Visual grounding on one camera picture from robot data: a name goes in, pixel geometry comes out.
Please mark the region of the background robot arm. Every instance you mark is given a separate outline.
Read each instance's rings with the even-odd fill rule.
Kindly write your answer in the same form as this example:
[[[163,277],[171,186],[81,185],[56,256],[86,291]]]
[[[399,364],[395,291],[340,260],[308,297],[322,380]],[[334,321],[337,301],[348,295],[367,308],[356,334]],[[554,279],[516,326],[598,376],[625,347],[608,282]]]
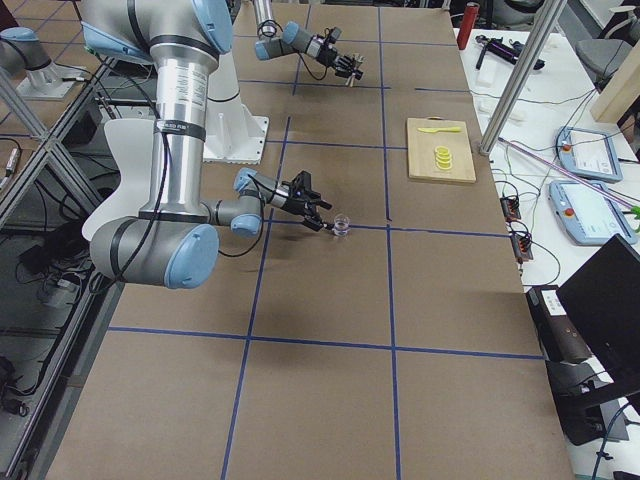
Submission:
[[[36,33],[27,27],[11,27],[1,32],[1,69],[10,77],[26,74],[17,92],[26,100],[62,100],[81,72],[52,60]]]

